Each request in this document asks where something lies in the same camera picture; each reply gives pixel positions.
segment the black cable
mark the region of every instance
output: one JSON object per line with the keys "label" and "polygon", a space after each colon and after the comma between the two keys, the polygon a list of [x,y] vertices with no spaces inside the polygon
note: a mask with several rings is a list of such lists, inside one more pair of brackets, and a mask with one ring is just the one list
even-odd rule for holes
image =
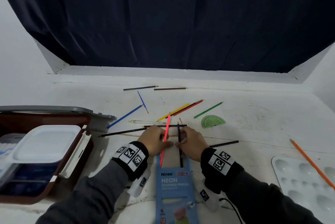
{"label": "black cable", "polygon": [[226,200],[226,201],[232,206],[232,208],[234,209],[234,211],[235,211],[237,217],[238,217],[239,220],[240,220],[240,223],[243,224],[243,222],[242,222],[242,220],[241,220],[241,218],[240,218],[240,216],[239,216],[239,213],[236,211],[236,209],[235,209],[235,207],[233,206],[233,204],[232,204],[228,199],[225,199],[225,198],[223,198],[223,197],[219,199],[219,201],[222,201],[222,200]]}

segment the blue paintbrush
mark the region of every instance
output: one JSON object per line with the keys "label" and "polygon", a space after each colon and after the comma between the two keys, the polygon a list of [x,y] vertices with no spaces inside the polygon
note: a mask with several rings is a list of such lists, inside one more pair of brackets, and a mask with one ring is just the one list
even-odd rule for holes
{"label": "blue paintbrush", "polygon": [[145,107],[145,109],[146,109],[146,106],[145,106],[145,103],[144,103],[144,101],[143,101],[143,99],[142,99],[142,97],[141,97],[141,95],[140,95],[140,93],[137,91],[137,93],[138,93],[138,95],[140,96],[140,98],[141,98],[141,101],[142,101],[142,103],[143,103],[143,106]]}
{"label": "blue paintbrush", "polygon": [[107,126],[107,129],[109,129],[110,127],[112,127],[113,125],[117,124],[120,120],[123,120],[124,118],[126,118],[128,115],[132,114],[133,112],[135,112],[137,109],[139,109],[140,107],[142,107],[143,105],[139,105],[137,108],[135,108],[134,110],[130,111],[128,114],[122,116],[119,120],[113,122],[111,125]]}

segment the pink pencil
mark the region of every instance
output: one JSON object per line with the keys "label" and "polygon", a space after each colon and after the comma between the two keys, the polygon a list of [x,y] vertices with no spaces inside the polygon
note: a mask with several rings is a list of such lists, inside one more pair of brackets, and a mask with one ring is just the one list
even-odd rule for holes
{"label": "pink pencil", "polygon": [[[171,118],[171,115],[169,113],[169,116],[168,116],[168,119],[167,119],[167,122],[166,122],[166,129],[165,129],[165,135],[164,135],[164,141],[163,142],[165,142],[168,138],[167,134],[169,132],[170,118]],[[164,158],[164,151],[162,151],[162,153],[161,153],[161,167],[162,167],[162,163],[163,163],[163,158]]]}

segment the green pencil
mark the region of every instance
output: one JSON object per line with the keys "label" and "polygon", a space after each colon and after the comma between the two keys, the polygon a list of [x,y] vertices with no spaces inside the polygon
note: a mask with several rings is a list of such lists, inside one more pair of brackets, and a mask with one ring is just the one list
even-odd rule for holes
{"label": "green pencil", "polygon": [[213,107],[211,107],[211,108],[205,110],[204,112],[202,112],[202,113],[196,115],[196,116],[194,117],[194,119],[195,119],[195,118],[198,118],[199,116],[203,115],[204,113],[208,112],[209,110],[212,110],[213,108],[215,108],[215,107],[217,107],[217,106],[220,106],[222,103],[223,103],[223,101],[220,102],[219,104],[216,104],[215,106],[213,106]]}

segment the red pencil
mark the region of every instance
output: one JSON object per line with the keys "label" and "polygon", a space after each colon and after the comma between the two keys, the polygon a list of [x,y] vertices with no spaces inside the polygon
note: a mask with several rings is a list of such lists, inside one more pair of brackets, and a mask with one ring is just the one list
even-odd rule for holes
{"label": "red pencil", "polygon": [[184,112],[185,110],[188,110],[189,108],[194,107],[195,105],[198,105],[199,103],[201,103],[201,102],[203,102],[203,101],[204,101],[204,100],[199,100],[199,101],[197,101],[197,102],[195,102],[195,103],[193,103],[193,104],[191,104],[191,105],[189,105],[189,106],[183,108],[182,110],[179,110],[178,112],[175,112],[175,113],[173,114],[173,116],[176,116],[176,115],[180,114],[181,112]]}
{"label": "red pencil", "polygon": [[[166,129],[165,129],[165,135],[164,135],[164,141],[163,142],[165,142],[168,138],[167,134],[169,132],[170,118],[171,118],[171,115],[169,114],[167,122],[166,122]],[[162,151],[162,153],[161,153],[161,161],[160,161],[161,167],[162,167],[162,163],[163,163],[163,158],[164,158],[164,151]]]}

